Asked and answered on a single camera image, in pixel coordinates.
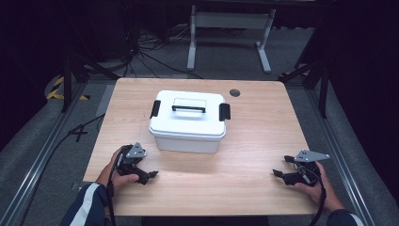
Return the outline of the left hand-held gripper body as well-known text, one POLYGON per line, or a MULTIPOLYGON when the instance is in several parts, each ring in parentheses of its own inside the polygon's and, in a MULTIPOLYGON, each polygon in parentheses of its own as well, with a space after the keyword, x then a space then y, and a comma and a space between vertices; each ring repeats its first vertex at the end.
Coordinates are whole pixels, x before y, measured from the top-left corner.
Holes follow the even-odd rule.
POLYGON ((120 175, 136 174, 143 170, 134 165, 135 158, 145 157, 146 151, 142 148, 141 144, 124 145, 120 150, 120 157, 117 163, 117 171, 120 175))

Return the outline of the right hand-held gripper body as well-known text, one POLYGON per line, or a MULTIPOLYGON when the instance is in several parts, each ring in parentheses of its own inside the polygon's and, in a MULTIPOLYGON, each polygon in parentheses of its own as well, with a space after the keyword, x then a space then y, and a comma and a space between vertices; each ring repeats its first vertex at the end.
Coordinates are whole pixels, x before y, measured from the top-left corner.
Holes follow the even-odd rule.
POLYGON ((327 153, 301 150, 299 154, 294 157, 294 169, 297 173, 295 183, 314 186, 320 178, 320 170, 316 165, 316 162, 327 160, 329 158, 330 155, 327 153))

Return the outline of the white plastic storage box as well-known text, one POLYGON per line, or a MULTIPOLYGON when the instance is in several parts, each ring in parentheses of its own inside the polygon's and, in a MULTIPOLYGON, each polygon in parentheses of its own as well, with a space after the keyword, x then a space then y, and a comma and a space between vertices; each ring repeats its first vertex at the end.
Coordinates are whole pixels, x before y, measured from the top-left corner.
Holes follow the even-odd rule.
POLYGON ((216 137, 154 135, 157 147, 163 151, 186 153, 216 153, 224 134, 216 137))

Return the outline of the white box lid black handle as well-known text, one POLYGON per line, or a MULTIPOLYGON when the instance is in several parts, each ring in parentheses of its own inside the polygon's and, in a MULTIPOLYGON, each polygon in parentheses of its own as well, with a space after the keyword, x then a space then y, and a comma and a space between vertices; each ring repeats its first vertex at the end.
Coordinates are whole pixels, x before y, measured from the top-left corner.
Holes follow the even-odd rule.
POLYGON ((153 102, 149 130, 155 137, 220 140, 231 106, 217 93, 161 90, 153 102))

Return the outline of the person's left hand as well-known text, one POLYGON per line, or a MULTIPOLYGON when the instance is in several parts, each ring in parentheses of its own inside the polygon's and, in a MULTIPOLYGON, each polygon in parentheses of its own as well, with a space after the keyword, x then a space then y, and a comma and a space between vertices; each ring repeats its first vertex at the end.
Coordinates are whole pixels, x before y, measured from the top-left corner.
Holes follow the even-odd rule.
POLYGON ((119 153, 120 150, 116 150, 113 153, 110 162, 103 168, 100 175, 96 179, 95 184, 97 185, 98 191, 107 189, 108 180, 111 180, 113 182, 115 190, 119 190, 123 186, 132 184, 139 179, 139 177, 136 174, 119 175, 117 171, 113 170, 114 163, 118 158, 119 153))

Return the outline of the person's right hand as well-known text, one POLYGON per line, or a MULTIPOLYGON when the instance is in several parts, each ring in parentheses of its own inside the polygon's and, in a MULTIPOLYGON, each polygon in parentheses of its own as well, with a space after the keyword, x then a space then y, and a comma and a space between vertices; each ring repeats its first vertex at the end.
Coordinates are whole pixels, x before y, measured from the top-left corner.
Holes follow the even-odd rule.
POLYGON ((324 202, 324 210, 327 213, 332 213, 336 210, 344 209, 343 203, 340 201, 335 193, 335 190, 327 177, 324 166, 317 162, 316 166, 320 170, 321 179, 315 186, 307 186, 305 184, 296 183, 295 188, 305 194, 307 194, 317 204, 321 201, 322 186, 326 191, 326 198, 324 202))

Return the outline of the black tape floor mark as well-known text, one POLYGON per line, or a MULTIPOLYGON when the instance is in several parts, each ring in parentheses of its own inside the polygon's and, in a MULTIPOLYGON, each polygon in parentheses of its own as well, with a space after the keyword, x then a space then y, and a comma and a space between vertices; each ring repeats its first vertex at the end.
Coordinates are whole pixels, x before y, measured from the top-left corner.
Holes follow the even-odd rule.
POLYGON ((76 136, 75 141, 79 142, 81 136, 86 135, 88 132, 85 130, 85 126, 83 124, 78 125, 77 127, 71 129, 68 133, 69 136, 76 136))

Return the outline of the black tripod stand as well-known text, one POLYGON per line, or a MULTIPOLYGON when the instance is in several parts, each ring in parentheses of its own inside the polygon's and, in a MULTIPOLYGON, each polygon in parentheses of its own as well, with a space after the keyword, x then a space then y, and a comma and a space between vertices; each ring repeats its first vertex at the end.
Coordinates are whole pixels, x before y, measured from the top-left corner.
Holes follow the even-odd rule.
POLYGON ((327 64, 324 61, 317 61, 306 64, 291 73, 282 73, 278 80, 286 83, 304 73, 308 75, 302 81, 301 86, 304 89, 314 89, 317 84, 320 84, 320 94, 318 99, 318 109, 321 116, 325 119, 327 117, 327 88, 329 73, 327 71, 327 64))
POLYGON ((112 80, 118 80, 119 77, 98 64, 88 56, 77 54, 75 52, 68 53, 63 64, 64 77, 64 100, 62 113, 65 113, 72 104, 72 77, 74 76, 78 83, 86 83, 88 81, 88 73, 85 65, 89 65, 95 71, 104 74, 112 80))

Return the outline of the yellow black floor tape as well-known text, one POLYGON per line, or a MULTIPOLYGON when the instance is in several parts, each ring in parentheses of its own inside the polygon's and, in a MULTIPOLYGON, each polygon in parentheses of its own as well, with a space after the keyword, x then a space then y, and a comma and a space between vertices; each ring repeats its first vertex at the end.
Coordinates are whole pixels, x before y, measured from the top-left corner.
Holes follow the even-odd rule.
POLYGON ((64 82, 64 77, 62 75, 60 75, 57 80, 55 81, 53 87, 51 88, 50 92, 47 94, 47 99, 58 99, 58 100, 63 100, 64 99, 64 95, 60 94, 58 92, 59 88, 61 87, 61 85, 64 82))

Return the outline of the metal floor rail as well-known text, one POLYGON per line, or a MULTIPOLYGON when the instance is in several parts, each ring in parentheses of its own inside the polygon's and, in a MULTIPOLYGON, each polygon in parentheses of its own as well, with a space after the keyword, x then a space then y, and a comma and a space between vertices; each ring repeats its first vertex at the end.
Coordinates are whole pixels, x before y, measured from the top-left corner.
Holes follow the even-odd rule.
POLYGON ((358 183, 356 182, 348 164, 344 159, 344 155, 342 154, 342 150, 338 144, 338 141, 335 138, 327 119, 325 119, 319 111, 317 96, 310 90, 306 90, 305 93, 310 101, 313 112, 316 114, 316 119, 322 127, 322 131, 327 138, 330 155, 332 156, 333 162, 340 174, 346 193, 355 209, 356 214, 359 216, 365 226, 375 226, 375 221, 373 220, 371 213, 360 193, 358 183))
POLYGON ((67 120, 86 86, 75 85, 65 113, 62 102, 47 103, 0 154, 0 226, 20 224, 54 150, 67 135, 67 120))

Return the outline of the white metal desk frame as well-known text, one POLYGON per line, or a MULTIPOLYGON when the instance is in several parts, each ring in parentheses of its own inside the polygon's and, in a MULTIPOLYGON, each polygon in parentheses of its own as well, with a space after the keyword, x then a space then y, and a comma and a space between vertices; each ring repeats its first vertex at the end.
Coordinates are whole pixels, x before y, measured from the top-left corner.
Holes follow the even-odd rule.
POLYGON ((237 29, 258 29, 263 31, 263 37, 255 43, 258 56, 265 73, 271 73, 271 66, 265 51, 272 23, 276 11, 271 9, 265 14, 253 13, 231 13, 231 12, 202 12, 197 7, 191 7, 190 15, 190 44, 186 68, 189 71, 195 69, 196 62, 196 30, 198 28, 237 28, 237 29))

